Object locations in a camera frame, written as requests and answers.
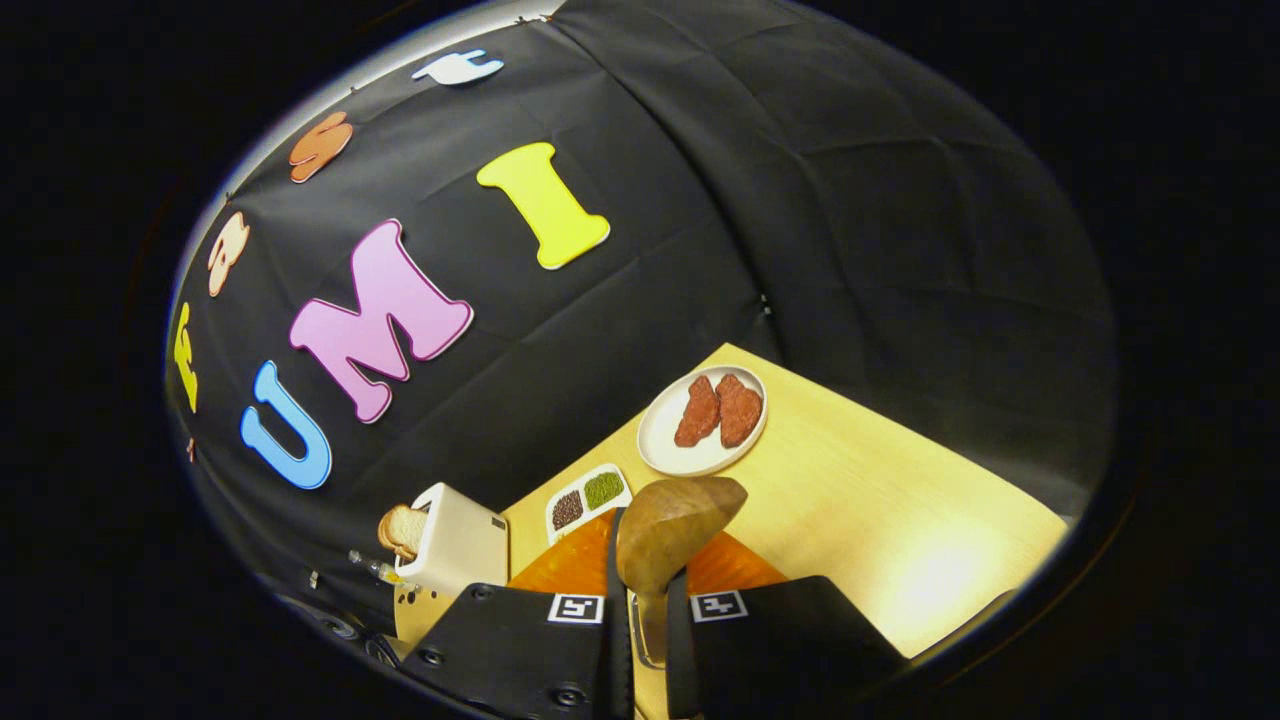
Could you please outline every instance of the green food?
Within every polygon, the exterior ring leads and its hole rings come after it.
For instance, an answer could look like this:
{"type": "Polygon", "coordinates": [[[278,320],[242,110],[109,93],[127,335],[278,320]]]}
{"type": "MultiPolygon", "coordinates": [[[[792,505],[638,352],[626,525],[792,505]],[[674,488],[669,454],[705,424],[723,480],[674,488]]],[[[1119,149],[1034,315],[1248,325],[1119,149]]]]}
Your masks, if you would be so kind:
{"type": "Polygon", "coordinates": [[[582,486],[586,507],[595,510],[622,493],[622,478],[617,473],[600,473],[582,486]]]}

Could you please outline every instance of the pink letter m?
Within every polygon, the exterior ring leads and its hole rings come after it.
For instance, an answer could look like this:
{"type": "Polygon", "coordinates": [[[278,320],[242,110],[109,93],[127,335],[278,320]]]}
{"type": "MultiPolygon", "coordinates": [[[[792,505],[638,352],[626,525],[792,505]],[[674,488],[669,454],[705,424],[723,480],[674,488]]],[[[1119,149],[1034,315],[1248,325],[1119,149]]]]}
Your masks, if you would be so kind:
{"type": "Polygon", "coordinates": [[[289,331],[289,343],[310,350],[356,402],[361,423],[372,423],[387,411],[392,391],[387,383],[369,382],[356,363],[401,382],[408,379],[392,319],[408,334],[419,360],[443,352],[471,324],[471,306],[444,297],[404,252],[399,236],[399,222],[385,220],[352,251],[358,313],[311,300],[289,331]]]}

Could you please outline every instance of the wooden table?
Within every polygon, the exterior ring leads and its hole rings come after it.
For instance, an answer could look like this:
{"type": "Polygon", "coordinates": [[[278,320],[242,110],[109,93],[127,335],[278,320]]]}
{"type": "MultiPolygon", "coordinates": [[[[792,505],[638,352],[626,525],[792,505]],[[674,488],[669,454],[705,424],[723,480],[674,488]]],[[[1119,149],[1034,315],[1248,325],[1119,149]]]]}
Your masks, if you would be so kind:
{"type": "MultiPolygon", "coordinates": [[[[732,345],[698,368],[721,364],[749,368],[769,396],[759,441],[717,473],[749,493],[726,530],[788,578],[831,578],[906,657],[1021,585],[1066,530],[1010,483],[814,382],[732,345]]],[[[503,512],[512,575],[547,550],[547,502],[573,479],[603,462],[632,492],[662,477],[636,448],[643,415],[503,512]]],[[[399,639],[416,644],[442,611],[397,603],[399,639]]],[[[637,708],[666,717],[663,674],[635,667],[637,708]]]]}

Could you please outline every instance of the blue letter u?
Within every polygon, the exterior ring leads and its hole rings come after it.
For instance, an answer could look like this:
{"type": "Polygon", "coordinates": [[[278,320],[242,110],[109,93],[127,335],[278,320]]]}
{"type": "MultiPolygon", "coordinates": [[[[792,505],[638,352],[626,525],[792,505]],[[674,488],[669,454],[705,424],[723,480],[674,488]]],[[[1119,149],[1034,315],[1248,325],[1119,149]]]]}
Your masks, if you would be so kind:
{"type": "Polygon", "coordinates": [[[259,420],[257,410],[246,407],[241,416],[241,439],[252,447],[266,460],[275,471],[284,475],[294,486],[302,489],[315,489],[324,484],[333,466],[333,452],[329,450],[329,439],[324,437],[320,425],[306,414],[293,397],[280,384],[275,363],[268,360],[257,369],[253,379],[253,396],[259,402],[266,402],[284,418],[284,421],[293,428],[293,432],[302,437],[306,452],[301,459],[294,457],[275,442],[259,420]]]}

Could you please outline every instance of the toast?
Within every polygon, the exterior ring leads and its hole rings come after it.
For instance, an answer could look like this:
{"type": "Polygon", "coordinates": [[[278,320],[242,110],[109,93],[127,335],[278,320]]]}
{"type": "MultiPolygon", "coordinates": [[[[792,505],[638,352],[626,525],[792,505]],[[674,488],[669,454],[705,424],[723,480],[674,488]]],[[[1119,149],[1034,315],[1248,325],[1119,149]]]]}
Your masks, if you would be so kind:
{"type": "Polygon", "coordinates": [[[392,507],[378,523],[379,544],[406,562],[417,560],[426,518],[426,511],[413,510],[404,503],[392,507]]]}

